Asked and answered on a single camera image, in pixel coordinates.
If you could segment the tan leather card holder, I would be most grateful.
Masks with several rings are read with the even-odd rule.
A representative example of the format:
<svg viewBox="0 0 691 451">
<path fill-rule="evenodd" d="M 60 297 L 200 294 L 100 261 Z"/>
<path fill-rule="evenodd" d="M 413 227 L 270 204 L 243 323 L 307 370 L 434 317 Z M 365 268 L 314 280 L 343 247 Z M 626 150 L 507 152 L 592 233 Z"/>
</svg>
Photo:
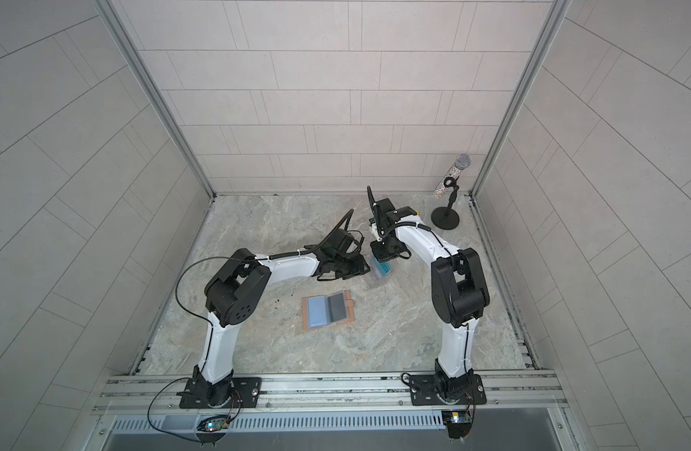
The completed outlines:
<svg viewBox="0 0 691 451">
<path fill-rule="evenodd" d="M 355 303 L 350 291 L 304 298 L 302 318 L 306 331 L 351 323 L 355 320 Z"/>
</svg>

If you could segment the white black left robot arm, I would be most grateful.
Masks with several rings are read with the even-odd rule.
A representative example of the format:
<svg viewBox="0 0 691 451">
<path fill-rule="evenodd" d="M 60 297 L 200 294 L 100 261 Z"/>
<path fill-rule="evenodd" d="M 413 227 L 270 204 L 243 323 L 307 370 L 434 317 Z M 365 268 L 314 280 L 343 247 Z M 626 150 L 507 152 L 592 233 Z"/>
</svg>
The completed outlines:
<svg viewBox="0 0 691 451">
<path fill-rule="evenodd" d="M 192 392 L 211 405 L 228 400 L 240 325 L 254 313 L 266 288 L 302 277 L 325 281 L 329 274 L 335 280 L 368 274 L 363 242 L 357 231 L 333 229 L 320 244 L 300 250 L 263 256 L 241 248 L 228 257 L 204 289 L 210 328 L 204 355 L 193 372 Z"/>
</svg>

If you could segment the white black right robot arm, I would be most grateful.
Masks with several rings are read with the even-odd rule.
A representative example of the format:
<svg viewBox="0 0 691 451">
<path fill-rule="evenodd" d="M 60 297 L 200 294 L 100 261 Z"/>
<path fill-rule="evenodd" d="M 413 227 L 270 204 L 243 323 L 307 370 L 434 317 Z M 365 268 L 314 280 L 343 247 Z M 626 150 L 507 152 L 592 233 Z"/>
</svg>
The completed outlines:
<svg viewBox="0 0 691 451">
<path fill-rule="evenodd" d="M 435 392 L 446 403 L 475 400 L 480 383 L 471 355 L 478 323 L 490 304 L 479 254 L 441 239 L 413 208 L 395 208 L 390 199 L 375 199 L 371 190 L 367 195 L 375 259 L 386 263 L 417 256 L 430 268 L 432 305 L 442 322 Z"/>
</svg>

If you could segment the black VIP card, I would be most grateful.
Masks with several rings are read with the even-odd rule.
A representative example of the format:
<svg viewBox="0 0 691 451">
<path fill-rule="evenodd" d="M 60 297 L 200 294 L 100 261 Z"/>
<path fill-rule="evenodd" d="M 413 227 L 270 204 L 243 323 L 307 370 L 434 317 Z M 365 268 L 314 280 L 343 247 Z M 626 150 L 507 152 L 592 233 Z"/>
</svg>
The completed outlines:
<svg viewBox="0 0 691 451">
<path fill-rule="evenodd" d="M 328 296 L 328 319 L 330 323 L 344 321 L 348 318 L 347 296 L 339 292 Z"/>
</svg>

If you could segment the teal VIP card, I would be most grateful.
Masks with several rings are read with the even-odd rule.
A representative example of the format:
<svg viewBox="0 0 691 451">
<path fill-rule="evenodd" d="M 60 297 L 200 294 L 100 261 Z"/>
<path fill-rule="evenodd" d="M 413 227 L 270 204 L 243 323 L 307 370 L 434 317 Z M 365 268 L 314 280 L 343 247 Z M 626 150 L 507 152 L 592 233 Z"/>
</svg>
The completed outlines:
<svg viewBox="0 0 691 451">
<path fill-rule="evenodd" d="M 378 279 L 385 279 L 392 273 L 392 267 L 388 262 L 379 262 L 375 260 L 373 262 L 373 271 Z"/>
</svg>

